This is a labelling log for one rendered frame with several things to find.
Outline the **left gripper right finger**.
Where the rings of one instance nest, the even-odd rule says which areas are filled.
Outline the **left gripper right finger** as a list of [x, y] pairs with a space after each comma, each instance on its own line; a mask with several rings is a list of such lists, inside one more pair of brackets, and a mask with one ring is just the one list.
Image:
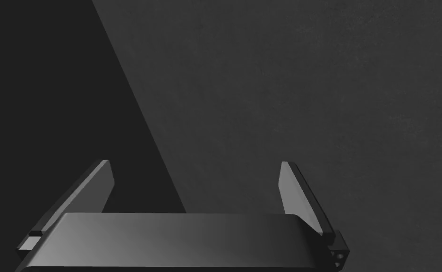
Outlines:
[[330, 267], [343, 269], [350, 250], [341, 232], [331, 225], [322, 206], [295, 162], [280, 166], [279, 192], [284, 212], [298, 216], [321, 239], [330, 253]]

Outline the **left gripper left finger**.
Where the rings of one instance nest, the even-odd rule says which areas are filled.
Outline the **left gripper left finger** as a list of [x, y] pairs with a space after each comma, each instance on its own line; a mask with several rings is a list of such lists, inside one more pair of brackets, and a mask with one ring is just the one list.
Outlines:
[[114, 188], [109, 160], [97, 160], [49, 208], [16, 247], [20, 259], [35, 247], [40, 238], [65, 213], [100, 213]]

